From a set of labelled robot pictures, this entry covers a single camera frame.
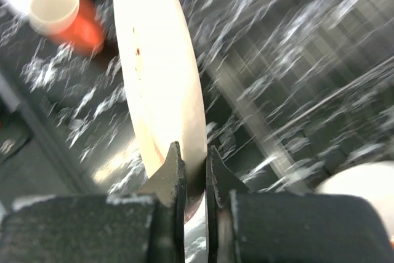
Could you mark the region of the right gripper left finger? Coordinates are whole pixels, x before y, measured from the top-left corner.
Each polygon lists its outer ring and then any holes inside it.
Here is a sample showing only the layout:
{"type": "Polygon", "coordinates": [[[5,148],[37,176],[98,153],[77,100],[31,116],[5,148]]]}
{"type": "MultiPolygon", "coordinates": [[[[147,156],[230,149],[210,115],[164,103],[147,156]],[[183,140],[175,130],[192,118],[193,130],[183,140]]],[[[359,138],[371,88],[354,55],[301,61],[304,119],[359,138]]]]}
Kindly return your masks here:
{"type": "Polygon", "coordinates": [[[178,142],[170,144],[164,164],[140,187],[140,194],[155,194],[167,208],[185,209],[185,165],[178,142]]]}

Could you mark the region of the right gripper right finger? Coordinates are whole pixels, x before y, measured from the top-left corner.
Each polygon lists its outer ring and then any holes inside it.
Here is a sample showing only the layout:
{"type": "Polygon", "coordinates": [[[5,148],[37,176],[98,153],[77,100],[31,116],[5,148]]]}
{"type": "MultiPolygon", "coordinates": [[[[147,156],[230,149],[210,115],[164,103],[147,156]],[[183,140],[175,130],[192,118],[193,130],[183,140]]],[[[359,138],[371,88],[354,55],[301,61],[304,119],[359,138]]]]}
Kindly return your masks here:
{"type": "Polygon", "coordinates": [[[229,192],[252,192],[223,162],[215,146],[208,147],[206,158],[206,203],[207,209],[222,208],[229,199],[229,192]]]}

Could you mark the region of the metal wire dish rack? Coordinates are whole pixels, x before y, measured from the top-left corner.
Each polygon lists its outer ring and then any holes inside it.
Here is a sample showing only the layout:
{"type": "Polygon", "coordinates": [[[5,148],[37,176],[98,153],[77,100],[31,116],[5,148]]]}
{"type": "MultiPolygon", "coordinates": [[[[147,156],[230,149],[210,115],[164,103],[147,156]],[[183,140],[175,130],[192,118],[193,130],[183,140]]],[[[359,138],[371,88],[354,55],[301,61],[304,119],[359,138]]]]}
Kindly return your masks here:
{"type": "Polygon", "coordinates": [[[299,32],[258,23],[206,64],[262,161],[262,190],[306,192],[344,169],[393,159],[393,46],[383,29],[361,42],[343,26],[299,32]]]}

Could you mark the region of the pink cream floral plate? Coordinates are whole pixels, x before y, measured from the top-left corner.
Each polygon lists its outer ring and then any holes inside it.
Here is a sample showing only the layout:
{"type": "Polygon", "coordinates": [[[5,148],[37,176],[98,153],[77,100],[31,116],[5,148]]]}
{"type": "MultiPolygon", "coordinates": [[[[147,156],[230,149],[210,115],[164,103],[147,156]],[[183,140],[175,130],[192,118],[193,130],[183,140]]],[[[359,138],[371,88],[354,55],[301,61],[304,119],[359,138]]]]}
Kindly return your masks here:
{"type": "Polygon", "coordinates": [[[185,217],[204,192],[206,119],[195,53],[179,0],[113,0],[124,89],[148,177],[178,142],[185,164],[185,217]]]}

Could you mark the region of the orange and white bowl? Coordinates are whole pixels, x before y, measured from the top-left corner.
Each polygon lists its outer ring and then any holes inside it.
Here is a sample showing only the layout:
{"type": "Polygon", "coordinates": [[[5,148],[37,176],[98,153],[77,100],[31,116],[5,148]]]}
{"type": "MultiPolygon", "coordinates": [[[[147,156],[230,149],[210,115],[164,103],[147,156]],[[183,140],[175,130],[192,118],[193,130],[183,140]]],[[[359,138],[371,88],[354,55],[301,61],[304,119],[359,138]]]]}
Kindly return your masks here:
{"type": "Polygon", "coordinates": [[[393,201],[393,162],[364,163],[326,179],[315,192],[393,201]]]}

